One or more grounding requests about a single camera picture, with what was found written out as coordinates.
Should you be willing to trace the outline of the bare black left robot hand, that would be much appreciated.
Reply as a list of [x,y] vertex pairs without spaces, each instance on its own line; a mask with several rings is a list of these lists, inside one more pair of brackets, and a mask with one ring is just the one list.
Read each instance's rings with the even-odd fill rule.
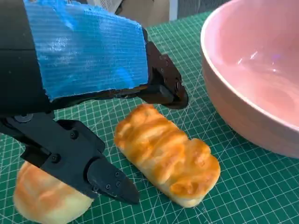
[[90,198],[137,204],[104,142],[80,121],[54,120],[87,100],[134,97],[188,105],[178,69],[139,23],[74,0],[1,1],[0,131],[25,145],[22,159]]

